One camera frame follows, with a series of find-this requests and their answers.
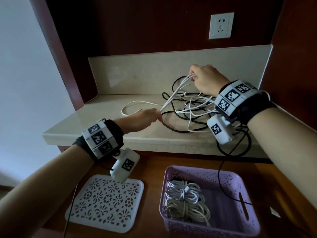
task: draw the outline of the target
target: hand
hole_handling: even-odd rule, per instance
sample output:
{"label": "hand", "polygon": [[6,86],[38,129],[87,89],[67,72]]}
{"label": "hand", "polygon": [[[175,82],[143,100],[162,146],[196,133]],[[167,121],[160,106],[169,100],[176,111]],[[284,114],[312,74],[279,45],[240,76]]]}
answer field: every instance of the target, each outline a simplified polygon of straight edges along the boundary
{"label": "hand", "polygon": [[206,95],[218,96],[220,89],[230,83],[216,68],[208,64],[206,66],[192,65],[189,74],[195,73],[193,78],[198,90]]}
{"label": "hand", "polygon": [[116,119],[114,122],[122,129],[124,134],[138,132],[149,127],[156,120],[162,122],[162,115],[156,108],[140,110],[135,114],[121,119]]}

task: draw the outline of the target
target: electrical socket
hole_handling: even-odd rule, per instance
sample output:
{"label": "electrical socket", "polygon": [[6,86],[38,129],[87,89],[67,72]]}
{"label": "electrical socket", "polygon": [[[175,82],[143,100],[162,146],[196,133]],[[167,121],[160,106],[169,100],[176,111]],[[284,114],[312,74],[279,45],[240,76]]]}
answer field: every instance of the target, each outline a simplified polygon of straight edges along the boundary
{"label": "electrical socket", "polygon": [[234,12],[215,14],[210,18],[209,39],[231,37]]}

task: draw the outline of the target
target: basket handle slot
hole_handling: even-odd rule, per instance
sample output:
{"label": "basket handle slot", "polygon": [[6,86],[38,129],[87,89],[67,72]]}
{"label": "basket handle slot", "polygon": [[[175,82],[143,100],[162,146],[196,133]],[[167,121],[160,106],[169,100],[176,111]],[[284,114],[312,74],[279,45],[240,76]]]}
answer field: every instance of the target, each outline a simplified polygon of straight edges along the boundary
{"label": "basket handle slot", "polygon": [[248,214],[247,208],[245,207],[244,200],[243,200],[243,197],[242,197],[240,192],[239,192],[239,199],[240,199],[240,202],[241,202],[241,205],[242,205],[242,209],[244,211],[245,218],[248,221],[249,220],[249,214]]}

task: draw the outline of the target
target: forearm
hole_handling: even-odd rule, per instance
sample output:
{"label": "forearm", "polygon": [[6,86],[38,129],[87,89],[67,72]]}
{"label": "forearm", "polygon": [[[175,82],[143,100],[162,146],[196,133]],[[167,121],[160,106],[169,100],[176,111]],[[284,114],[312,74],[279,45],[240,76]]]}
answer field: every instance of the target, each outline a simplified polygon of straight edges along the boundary
{"label": "forearm", "polygon": [[317,208],[317,132],[277,108],[258,113],[248,127],[272,162]]}
{"label": "forearm", "polygon": [[82,148],[73,145],[34,172],[0,201],[1,237],[30,237],[93,164]]}

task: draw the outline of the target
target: wrist band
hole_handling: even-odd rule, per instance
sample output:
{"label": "wrist band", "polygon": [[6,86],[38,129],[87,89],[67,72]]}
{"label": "wrist band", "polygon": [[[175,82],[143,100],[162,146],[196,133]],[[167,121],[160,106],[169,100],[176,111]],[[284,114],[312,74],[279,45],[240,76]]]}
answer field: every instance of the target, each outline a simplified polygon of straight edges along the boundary
{"label": "wrist band", "polygon": [[223,86],[215,100],[216,110],[230,123],[248,122],[259,112],[276,107],[267,94],[248,82],[236,80]]}
{"label": "wrist band", "polygon": [[112,120],[102,119],[82,133],[73,145],[83,148],[96,161],[116,154],[123,146],[123,131]]}

